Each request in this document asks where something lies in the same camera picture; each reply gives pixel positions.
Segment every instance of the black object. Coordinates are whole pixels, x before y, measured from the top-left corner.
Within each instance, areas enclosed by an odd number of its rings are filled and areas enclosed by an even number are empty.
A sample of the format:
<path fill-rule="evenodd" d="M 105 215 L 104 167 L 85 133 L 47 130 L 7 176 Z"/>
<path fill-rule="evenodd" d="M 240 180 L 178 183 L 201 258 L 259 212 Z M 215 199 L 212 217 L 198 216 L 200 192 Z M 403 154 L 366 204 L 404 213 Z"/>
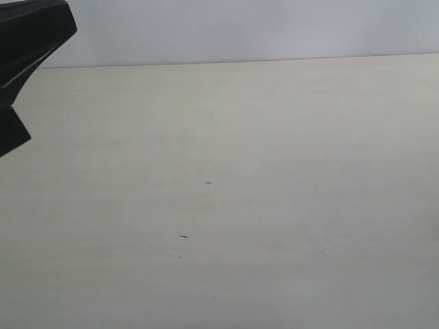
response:
<path fill-rule="evenodd" d="M 12 107 L 24 83 L 76 31 L 64 0 L 0 4 L 0 157 L 31 138 Z"/>

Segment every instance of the black curved edge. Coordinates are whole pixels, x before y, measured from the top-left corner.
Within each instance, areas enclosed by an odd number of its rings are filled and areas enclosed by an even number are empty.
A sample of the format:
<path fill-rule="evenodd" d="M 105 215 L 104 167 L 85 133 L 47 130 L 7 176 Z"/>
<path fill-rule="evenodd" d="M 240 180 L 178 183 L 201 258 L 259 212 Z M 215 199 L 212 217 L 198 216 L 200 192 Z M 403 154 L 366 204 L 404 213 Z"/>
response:
<path fill-rule="evenodd" d="M 76 32 L 65 0 L 0 5 L 0 157 L 31 138 L 12 107 L 23 85 Z"/>

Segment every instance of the white backdrop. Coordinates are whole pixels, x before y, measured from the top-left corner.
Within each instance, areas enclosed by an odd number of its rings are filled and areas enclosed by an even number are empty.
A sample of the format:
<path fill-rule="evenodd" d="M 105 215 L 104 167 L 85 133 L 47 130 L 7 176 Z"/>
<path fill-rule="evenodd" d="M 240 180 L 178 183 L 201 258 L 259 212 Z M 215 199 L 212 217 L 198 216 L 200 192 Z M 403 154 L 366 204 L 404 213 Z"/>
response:
<path fill-rule="evenodd" d="M 284 60 L 439 51 L 437 0 L 69 3 L 80 30 L 48 59 L 46 66 Z"/>

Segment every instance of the black plastic part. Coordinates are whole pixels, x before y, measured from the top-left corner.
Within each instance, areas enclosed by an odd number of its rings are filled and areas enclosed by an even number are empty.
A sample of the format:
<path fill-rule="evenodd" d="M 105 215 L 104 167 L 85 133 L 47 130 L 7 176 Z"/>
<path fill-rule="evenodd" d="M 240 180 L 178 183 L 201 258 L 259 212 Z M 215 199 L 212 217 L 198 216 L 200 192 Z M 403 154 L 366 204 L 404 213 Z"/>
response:
<path fill-rule="evenodd" d="M 12 108 L 24 83 L 76 31 L 70 7 L 64 0 L 0 5 L 0 156 L 30 139 Z"/>

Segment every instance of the white table surface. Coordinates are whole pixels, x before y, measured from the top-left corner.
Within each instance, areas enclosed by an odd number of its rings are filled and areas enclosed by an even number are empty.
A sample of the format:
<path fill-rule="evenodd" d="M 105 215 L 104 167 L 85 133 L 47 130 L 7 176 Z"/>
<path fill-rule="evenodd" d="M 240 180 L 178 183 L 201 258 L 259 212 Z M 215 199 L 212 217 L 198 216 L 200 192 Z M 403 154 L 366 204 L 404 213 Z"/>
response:
<path fill-rule="evenodd" d="M 439 55 L 40 70 L 15 108 L 1 328 L 439 328 Z"/>

